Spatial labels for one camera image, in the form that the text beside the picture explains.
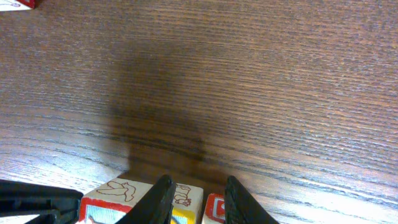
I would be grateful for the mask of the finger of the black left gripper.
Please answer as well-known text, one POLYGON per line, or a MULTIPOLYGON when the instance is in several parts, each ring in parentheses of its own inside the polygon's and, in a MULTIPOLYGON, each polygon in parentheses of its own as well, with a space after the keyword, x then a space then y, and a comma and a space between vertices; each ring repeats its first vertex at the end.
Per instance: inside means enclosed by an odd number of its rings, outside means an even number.
POLYGON ((75 223, 82 198, 72 189, 2 180, 1 217, 35 215, 29 223, 75 223))

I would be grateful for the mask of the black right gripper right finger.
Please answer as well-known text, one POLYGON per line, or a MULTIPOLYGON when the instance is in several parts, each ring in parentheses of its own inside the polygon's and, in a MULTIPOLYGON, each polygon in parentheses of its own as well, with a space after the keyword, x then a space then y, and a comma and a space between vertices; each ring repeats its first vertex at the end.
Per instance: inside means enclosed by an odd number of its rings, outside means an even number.
POLYGON ((279 224, 233 175, 224 190, 226 224, 279 224))

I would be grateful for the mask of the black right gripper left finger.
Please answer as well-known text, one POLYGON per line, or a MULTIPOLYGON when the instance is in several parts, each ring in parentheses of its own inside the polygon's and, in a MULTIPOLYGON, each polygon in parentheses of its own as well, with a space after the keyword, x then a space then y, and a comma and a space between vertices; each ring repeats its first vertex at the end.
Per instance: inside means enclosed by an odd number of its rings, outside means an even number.
POLYGON ((171 224, 176 183, 163 175, 116 224, 171 224))

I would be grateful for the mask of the green R wooden block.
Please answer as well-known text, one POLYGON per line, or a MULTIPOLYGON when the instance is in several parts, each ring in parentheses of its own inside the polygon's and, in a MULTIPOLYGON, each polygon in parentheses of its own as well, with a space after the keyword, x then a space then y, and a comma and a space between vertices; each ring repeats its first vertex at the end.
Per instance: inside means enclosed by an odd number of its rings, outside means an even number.
POLYGON ((201 224, 224 224, 224 198, 219 194, 209 194, 201 224))

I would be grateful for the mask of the yellow O wooden block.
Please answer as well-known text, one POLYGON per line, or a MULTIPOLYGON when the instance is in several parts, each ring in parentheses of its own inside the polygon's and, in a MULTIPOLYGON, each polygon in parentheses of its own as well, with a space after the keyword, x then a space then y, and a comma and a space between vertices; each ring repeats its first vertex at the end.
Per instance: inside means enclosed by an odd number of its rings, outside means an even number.
POLYGON ((203 189, 186 184, 177 184, 172 202, 171 224, 199 223, 203 189))

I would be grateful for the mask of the red I wooden block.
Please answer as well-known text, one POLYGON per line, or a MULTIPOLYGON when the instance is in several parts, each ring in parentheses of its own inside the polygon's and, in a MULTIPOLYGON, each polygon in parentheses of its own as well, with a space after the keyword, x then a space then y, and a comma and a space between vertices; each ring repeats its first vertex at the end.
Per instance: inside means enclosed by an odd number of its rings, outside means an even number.
POLYGON ((152 187, 151 184, 115 178, 83 196, 78 223, 115 224, 152 187))

